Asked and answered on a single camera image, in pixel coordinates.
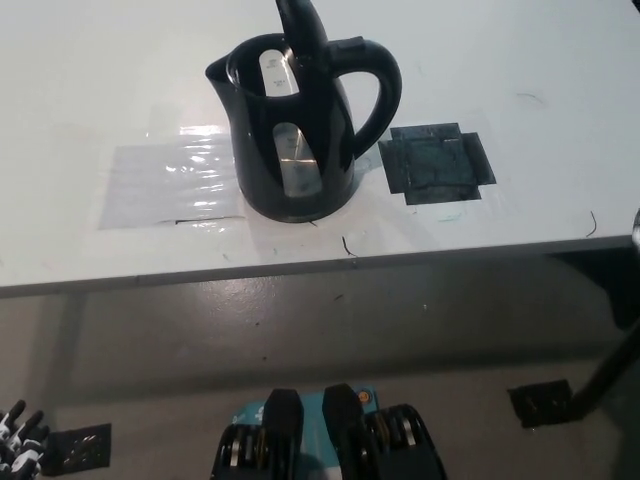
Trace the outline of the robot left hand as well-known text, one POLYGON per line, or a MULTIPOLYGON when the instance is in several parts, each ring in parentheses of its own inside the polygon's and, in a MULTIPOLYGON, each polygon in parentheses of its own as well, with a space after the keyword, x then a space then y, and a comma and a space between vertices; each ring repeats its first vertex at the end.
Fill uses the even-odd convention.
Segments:
POLYGON ((20 399, 8 411, 1 412, 2 480, 33 480, 41 472, 50 429, 41 424, 41 410, 21 422, 25 409, 26 402, 20 399))

